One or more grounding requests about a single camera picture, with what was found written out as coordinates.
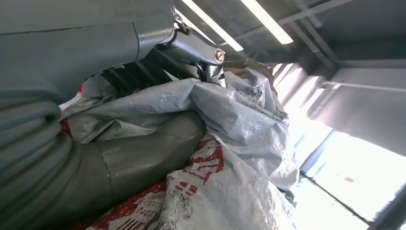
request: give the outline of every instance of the window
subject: window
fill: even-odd
[[[282,99],[291,90],[286,79],[280,79],[276,87],[284,92]],[[381,216],[385,207],[404,209],[405,201],[392,201],[406,194],[402,190],[406,157],[309,120],[307,110],[328,94],[318,82],[319,77],[309,77],[284,104],[291,118],[296,160],[301,165],[301,179],[294,192],[297,229],[366,230],[385,216]],[[391,220],[378,226],[391,226],[388,222]],[[406,230],[405,222],[400,230]]]

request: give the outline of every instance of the fluorescent light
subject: fluorescent light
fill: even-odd
[[[192,0],[182,0],[189,8],[194,11],[203,21],[205,21],[220,37],[222,37],[233,49],[241,51],[244,48],[240,46],[225,30],[223,30],[213,19],[211,19],[200,7]]]
[[[241,0],[242,3],[261,21],[281,44],[293,42],[292,38],[255,0]]]
[[[199,28],[197,28],[197,26],[195,26],[187,17],[185,17],[185,15],[183,15],[181,12],[179,12],[178,9],[175,9],[175,12],[179,14],[179,16],[182,18],[183,22],[193,28],[195,31],[197,31],[198,33],[200,33],[204,38],[206,38],[207,40],[209,40],[210,42],[212,42],[213,44],[214,41],[212,41],[207,35],[205,35],[201,30],[199,30]]]
[[[272,70],[272,75],[275,76],[275,73],[278,72],[278,70],[281,68],[281,66],[282,66],[282,63],[276,65],[276,66],[273,68],[273,70]]]
[[[276,81],[274,81],[273,86],[276,87],[279,85],[279,83],[282,81],[283,77],[287,74],[287,72],[292,68],[293,63],[288,64],[282,72],[279,74],[279,76],[276,77]]]

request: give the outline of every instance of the tarp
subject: tarp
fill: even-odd
[[[292,191],[299,175],[288,116],[269,80],[246,71],[244,79],[226,72],[226,88],[176,80],[124,97],[83,97],[63,111],[72,137],[81,143],[146,135],[186,110],[196,111],[207,126],[185,169],[89,229],[295,228],[293,206],[279,191]]]

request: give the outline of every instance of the red printed pattern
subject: red printed pattern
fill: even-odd
[[[214,152],[209,157],[204,157],[209,149],[214,149]],[[214,138],[202,140],[199,143],[193,157],[190,160],[189,166],[183,172],[188,175],[195,176],[202,180],[203,185],[207,182],[213,173],[219,172],[224,167],[223,148],[220,142]],[[133,196],[120,206],[113,209],[109,214],[102,217],[92,225],[98,230],[108,230],[110,224],[118,219],[127,217],[127,220],[121,224],[116,230],[146,230],[148,227],[158,220],[160,216],[160,207],[155,210],[146,210],[146,207],[151,205],[154,207],[162,205],[162,197],[159,197],[160,192],[166,191],[166,186],[176,180],[174,176],[168,175],[166,182],[160,182],[147,190]],[[189,184],[186,181],[180,181],[175,189],[184,192],[188,196],[193,196],[198,186]],[[138,205],[143,204],[144,207],[138,208]]]
[[[120,225],[117,230],[135,230],[140,229],[141,227],[143,229],[147,229],[153,222],[157,221],[160,212],[147,210],[148,206],[146,208],[140,207],[138,210],[137,207],[143,202],[143,198],[146,198],[146,196],[148,198],[150,207],[156,207],[156,205],[161,206],[162,200],[159,197],[159,193],[164,191],[165,182],[163,181],[157,183],[114,208],[109,214],[93,224],[92,227],[99,230],[108,230],[111,222],[131,215],[132,217],[137,217],[138,219],[139,217],[142,217],[143,221],[135,220],[134,218],[130,217],[122,225]]]

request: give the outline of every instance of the ceiling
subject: ceiling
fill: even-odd
[[[402,43],[399,39],[406,41],[406,0],[257,0],[294,40],[287,45],[281,45],[239,0],[194,0],[244,47],[240,52],[234,51],[181,0],[174,2],[180,12],[225,50],[228,60],[253,58],[264,63],[294,62],[303,52],[313,53],[308,42],[304,42],[304,36],[334,63],[343,63],[340,62],[342,49],[346,50],[346,60],[360,60],[365,55],[358,57],[359,50],[374,53],[379,47],[375,40],[390,44],[391,39],[397,39],[396,45]],[[303,11],[311,13],[304,17]],[[309,22],[320,37],[314,37],[303,21]],[[368,47],[349,48],[363,43],[368,43]],[[326,47],[331,48],[332,55],[328,55]],[[352,55],[349,50],[358,52]],[[405,59],[404,50],[404,54],[397,52],[396,58]]]

